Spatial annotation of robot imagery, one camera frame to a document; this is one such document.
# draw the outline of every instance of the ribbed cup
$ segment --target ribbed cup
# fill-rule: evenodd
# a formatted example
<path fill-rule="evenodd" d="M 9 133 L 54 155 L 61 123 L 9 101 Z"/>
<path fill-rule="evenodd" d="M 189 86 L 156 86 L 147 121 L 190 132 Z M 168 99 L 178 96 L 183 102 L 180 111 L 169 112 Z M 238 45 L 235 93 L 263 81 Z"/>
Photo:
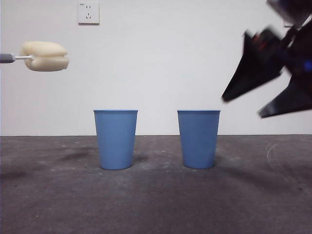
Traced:
<path fill-rule="evenodd" d="M 125 169 L 132 165 L 137 110 L 94 110 L 101 167 Z"/>
<path fill-rule="evenodd" d="M 186 167 L 213 167 L 219 110 L 178 110 L 183 163 Z"/>

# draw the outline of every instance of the cream sponge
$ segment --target cream sponge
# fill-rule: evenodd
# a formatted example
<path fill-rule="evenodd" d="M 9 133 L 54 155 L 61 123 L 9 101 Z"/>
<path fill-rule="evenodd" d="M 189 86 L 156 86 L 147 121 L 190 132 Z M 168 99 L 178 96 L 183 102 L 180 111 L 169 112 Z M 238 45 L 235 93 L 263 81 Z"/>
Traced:
<path fill-rule="evenodd" d="M 66 69 L 69 63 L 69 59 L 64 57 L 66 49 L 53 42 L 25 42 L 20 55 L 32 55 L 32 59 L 26 59 L 25 64 L 30 70 L 38 72 L 60 71 Z"/>

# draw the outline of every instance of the outlet cover plate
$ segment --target outlet cover plate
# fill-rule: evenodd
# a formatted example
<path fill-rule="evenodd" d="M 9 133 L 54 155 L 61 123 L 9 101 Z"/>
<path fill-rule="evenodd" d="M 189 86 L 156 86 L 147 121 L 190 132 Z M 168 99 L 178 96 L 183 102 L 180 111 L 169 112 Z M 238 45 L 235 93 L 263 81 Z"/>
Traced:
<path fill-rule="evenodd" d="M 99 24 L 99 3 L 78 3 L 78 24 Z"/>

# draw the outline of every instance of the cup rim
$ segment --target cup rim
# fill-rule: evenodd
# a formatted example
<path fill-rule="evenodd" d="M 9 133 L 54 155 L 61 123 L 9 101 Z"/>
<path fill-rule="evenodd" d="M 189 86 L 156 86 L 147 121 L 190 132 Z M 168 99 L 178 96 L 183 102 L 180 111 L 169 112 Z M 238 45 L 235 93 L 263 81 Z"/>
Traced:
<path fill-rule="evenodd" d="M 138 111 L 138 110 L 131 110 L 131 109 L 94 109 L 94 112 L 110 112 L 110 111 Z"/>
<path fill-rule="evenodd" d="M 221 110 L 178 110 L 178 112 L 220 112 Z"/>

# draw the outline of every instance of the motion-blurred robot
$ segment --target motion-blurred robot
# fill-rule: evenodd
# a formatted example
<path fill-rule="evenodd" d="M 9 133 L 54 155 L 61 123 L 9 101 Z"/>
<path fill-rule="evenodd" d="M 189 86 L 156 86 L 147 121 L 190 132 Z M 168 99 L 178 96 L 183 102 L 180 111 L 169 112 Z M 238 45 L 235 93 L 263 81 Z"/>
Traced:
<path fill-rule="evenodd" d="M 243 56 L 224 91 L 228 102 L 278 77 L 286 67 L 287 88 L 260 111 L 261 117 L 312 109 L 312 0 L 267 0 L 291 28 L 283 39 L 266 28 L 253 37 L 245 33 Z"/>

